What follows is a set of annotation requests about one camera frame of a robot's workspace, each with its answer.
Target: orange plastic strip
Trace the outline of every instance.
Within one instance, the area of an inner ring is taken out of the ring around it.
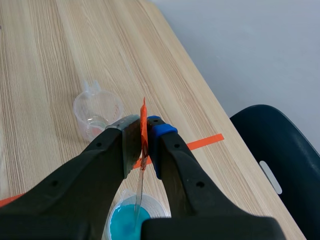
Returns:
[[[148,160],[147,106],[145,97],[143,98],[143,105],[140,109],[140,132],[142,149],[142,160],[140,162],[140,167],[143,171],[145,171]]]

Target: measuring cup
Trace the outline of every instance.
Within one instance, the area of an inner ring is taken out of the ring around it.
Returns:
[[[91,142],[122,117],[124,105],[117,95],[102,90],[97,81],[92,86],[84,82],[84,91],[73,102],[73,112],[82,137]]]
[[[133,205],[136,204],[136,193],[129,189],[126,189],[122,192],[119,202],[114,206],[111,214],[106,220],[103,234],[107,239],[112,240],[111,232],[110,232],[110,223],[115,210],[119,207],[131,205],[131,204]],[[145,194],[145,193],[142,194],[141,207],[148,212],[151,218],[168,218],[169,217],[169,214],[166,212],[166,210],[161,205],[161,203],[158,200],[156,200],[154,197],[148,194]]]

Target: gray floor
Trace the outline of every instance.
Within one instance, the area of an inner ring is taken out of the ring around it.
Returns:
[[[229,117],[286,114],[320,152],[320,0],[153,0]]]

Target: empty plastic cup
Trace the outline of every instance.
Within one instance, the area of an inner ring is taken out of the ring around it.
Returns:
[[[106,220],[104,234],[109,240],[139,240],[144,220],[167,218],[169,215],[161,203],[152,196],[143,193],[137,223],[135,222],[136,193],[124,190],[120,201],[115,205]]]
[[[84,91],[73,102],[73,112],[81,135],[91,142],[122,117],[124,105],[114,93],[101,90],[97,81],[92,86],[85,82]]]

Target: screw hole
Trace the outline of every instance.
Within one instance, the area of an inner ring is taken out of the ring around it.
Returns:
[[[52,187],[56,187],[59,184],[59,182],[57,180],[53,180],[51,182]]]
[[[205,184],[202,181],[198,181],[196,183],[196,186],[202,189],[205,186]]]

